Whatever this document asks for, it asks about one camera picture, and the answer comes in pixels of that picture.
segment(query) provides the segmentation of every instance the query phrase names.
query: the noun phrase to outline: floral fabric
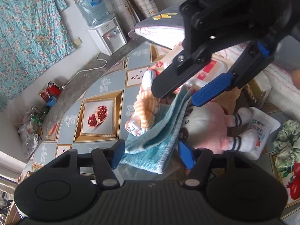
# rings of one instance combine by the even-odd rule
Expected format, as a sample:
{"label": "floral fabric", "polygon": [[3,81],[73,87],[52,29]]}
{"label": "floral fabric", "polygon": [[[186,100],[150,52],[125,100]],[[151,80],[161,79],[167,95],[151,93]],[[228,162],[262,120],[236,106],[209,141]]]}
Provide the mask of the floral fabric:
{"label": "floral fabric", "polygon": [[64,0],[0,0],[0,110],[75,50],[59,11]]}
{"label": "floral fabric", "polygon": [[300,162],[300,124],[294,120],[286,121],[273,146],[278,153],[275,161],[277,168],[288,169],[295,162]]}
{"label": "floral fabric", "polygon": [[120,23],[122,29],[128,33],[137,24],[132,14],[129,2],[127,0],[110,1],[112,2],[112,7],[118,17],[118,22]]}

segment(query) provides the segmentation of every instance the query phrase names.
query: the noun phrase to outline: green crumpled cloth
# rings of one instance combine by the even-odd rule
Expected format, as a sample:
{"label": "green crumpled cloth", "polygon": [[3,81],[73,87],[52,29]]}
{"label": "green crumpled cloth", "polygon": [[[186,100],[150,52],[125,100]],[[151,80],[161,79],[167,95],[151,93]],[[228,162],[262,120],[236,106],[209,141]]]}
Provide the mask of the green crumpled cloth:
{"label": "green crumpled cloth", "polygon": [[278,153],[275,161],[277,168],[288,168],[300,162],[300,124],[294,120],[286,121],[273,145]]}

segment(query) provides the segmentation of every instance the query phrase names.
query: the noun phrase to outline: blue towel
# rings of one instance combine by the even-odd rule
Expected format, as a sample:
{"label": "blue towel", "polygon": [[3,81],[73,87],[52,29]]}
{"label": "blue towel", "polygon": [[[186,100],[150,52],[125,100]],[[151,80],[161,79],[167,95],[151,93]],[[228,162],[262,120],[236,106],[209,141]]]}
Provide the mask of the blue towel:
{"label": "blue towel", "polygon": [[121,163],[162,174],[170,159],[192,90],[182,87],[171,106],[161,105],[152,129],[136,137],[129,134]]}

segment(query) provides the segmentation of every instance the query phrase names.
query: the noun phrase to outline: water bottle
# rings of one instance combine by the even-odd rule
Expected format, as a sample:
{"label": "water bottle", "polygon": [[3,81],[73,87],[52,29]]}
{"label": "water bottle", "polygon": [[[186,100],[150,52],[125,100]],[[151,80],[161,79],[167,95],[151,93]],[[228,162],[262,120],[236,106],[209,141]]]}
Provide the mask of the water bottle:
{"label": "water bottle", "polygon": [[88,26],[96,26],[110,17],[103,0],[75,0]]}

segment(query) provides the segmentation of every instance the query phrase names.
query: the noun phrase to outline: pomegranate picture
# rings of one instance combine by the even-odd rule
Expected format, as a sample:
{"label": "pomegranate picture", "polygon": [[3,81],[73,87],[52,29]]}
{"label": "pomegranate picture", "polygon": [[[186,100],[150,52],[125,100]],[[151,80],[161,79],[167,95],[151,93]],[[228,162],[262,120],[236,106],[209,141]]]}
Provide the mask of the pomegranate picture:
{"label": "pomegranate picture", "polygon": [[103,123],[104,120],[106,119],[106,117],[107,117],[107,111],[108,111],[108,109],[107,109],[106,106],[99,106],[99,107],[97,107],[97,109],[96,109],[96,112],[97,112],[96,116],[97,116],[97,119],[99,120],[100,124]]}
{"label": "pomegranate picture", "polygon": [[293,200],[300,198],[300,163],[295,162],[292,167],[279,168],[279,172],[285,172],[282,174],[282,178],[286,178],[290,173],[290,182],[287,183],[286,188],[289,189],[290,197]]}
{"label": "pomegranate picture", "polygon": [[107,117],[107,107],[99,106],[96,108],[96,111],[88,117],[88,125],[91,128],[95,128],[103,123]]}

